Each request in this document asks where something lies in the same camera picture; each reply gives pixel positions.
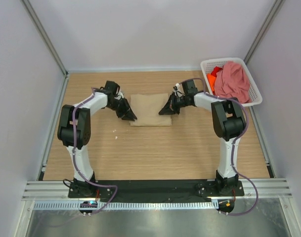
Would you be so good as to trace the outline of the beige t shirt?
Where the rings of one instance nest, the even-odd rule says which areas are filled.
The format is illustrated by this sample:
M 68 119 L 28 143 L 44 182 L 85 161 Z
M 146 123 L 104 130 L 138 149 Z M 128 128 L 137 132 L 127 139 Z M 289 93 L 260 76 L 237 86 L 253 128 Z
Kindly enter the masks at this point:
M 137 117 L 131 121 L 131 126 L 171 126 L 170 115 L 159 115 L 159 111 L 168 101 L 168 94 L 142 95 L 133 94 L 130 96 L 130 107 Z

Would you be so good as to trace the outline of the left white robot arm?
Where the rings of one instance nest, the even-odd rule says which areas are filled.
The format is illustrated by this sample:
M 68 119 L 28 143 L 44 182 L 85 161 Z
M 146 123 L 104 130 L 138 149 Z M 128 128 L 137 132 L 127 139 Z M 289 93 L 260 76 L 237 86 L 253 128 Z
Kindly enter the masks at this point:
M 117 189 L 115 185 L 98 184 L 88 155 L 91 138 L 91 117 L 101 109 L 115 111 L 119 119 L 137 120 L 128 100 L 114 81 L 106 81 L 100 88 L 92 88 L 91 95 L 74 105 L 61 109 L 57 137 L 66 147 L 72 159 L 74 178 L 69 186 L 68 197 L 91 198 L 100 188 Z

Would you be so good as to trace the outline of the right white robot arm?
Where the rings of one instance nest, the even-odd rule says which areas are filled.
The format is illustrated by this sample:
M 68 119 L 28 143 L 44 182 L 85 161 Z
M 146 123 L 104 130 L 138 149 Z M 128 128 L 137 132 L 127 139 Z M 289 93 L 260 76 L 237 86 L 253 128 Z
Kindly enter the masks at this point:
M 229 195 L 238 187 L 238 145 L 247 130 L 246 111 L 235 97 L 225 99 L 199 91 L 194 79 L 177 83 L 159 115 L 175 115 L 180 109 L 193 106 L 212 113 L 213 129 L 220 139 L 220 160 L 216 170 L 215 191 Z

